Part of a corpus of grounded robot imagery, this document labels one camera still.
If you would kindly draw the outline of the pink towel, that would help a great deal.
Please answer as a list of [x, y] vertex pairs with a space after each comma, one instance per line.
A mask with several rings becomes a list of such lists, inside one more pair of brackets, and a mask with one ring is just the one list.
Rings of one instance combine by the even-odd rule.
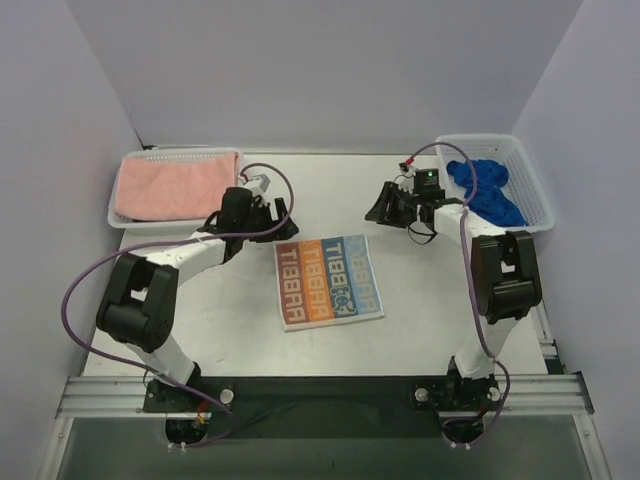
[[198, 154], [154, 160], [128, 156], [116, 182], [114, 211], [145, 222], [204, 219], [236, 185], [239, 154]]

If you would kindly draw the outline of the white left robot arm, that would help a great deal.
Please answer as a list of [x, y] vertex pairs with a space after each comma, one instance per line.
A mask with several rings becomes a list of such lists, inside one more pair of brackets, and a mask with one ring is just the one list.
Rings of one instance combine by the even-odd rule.
[[200, 369], [172, 336], [179, 287], [233, 259], [247, 241], [269, 243], [299, 233], [293, 208], [269, 202], [257, 185], [230, 187], [221, 206], [186, 241], [145, 255], [126, 252], [111, 270], [96, 314], [97, 328], [125, 345], [161, 383], [193, 397]]

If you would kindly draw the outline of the blue towel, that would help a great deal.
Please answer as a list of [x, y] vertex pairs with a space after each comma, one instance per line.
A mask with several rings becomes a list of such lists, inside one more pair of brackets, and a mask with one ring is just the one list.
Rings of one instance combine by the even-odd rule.
[[[523, 227], [527, 222], [520, 209], [502, 192], [509, 180], [507, 168], [490, 159], [472, 161], [476, 172], [477, 185], [475, 195], [469, 202], [470, 209], [492, 224], [499, 227]], [[472, 172], [467, 163], [450, 161], [446, 172], [454, 183], [465, 190], [468, 199], [473, 191]]]

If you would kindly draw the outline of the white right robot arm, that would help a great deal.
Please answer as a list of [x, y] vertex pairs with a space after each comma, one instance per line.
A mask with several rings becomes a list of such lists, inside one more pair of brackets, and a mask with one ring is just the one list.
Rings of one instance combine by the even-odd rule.
[[451, 358], [444, 391], [450, 400], [500, 399], [495, 371], [504, 345], [542, 299], [532, 235], [496, 226], [465, 201], [446, 197], [434, 169], [406, 167], [399, 182], [386, 181], [365, 219], [401, 229], [420, 222], [460, 245], [472, 326]]

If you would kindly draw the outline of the orange patterned towel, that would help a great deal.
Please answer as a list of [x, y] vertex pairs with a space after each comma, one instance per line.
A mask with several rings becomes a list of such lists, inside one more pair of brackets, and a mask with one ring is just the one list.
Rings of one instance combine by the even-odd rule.
[[364, 234], [275, 246], [284, 329], [308, 330], [385, 315]]

